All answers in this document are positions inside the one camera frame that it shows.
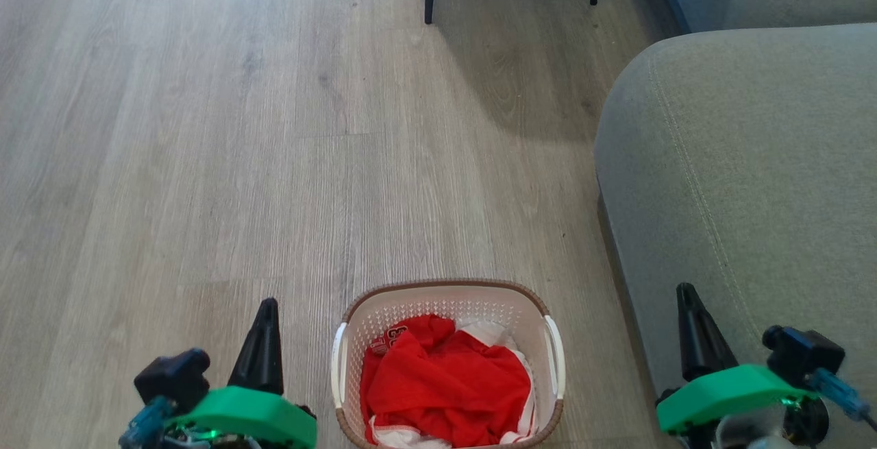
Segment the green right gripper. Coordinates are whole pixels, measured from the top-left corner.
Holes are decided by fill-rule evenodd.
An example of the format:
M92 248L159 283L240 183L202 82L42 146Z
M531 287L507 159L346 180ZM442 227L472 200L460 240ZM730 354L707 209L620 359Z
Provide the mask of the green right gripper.
M729 415L818 399L817 393L796 389L764 365L739 365L691 283L678 284L676 299L682 377L688 383L658 402L662 433L682 435Z

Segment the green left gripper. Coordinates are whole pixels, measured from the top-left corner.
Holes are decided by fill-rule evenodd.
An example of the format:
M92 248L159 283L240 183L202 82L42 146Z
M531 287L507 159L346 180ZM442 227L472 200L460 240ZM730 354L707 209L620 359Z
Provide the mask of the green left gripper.
M228 385L210 390L191 411L166 421L166 435L184 433L197 441L234 435L260 445L316 447L317 419L282 396L282 341L275 298L260 303Z

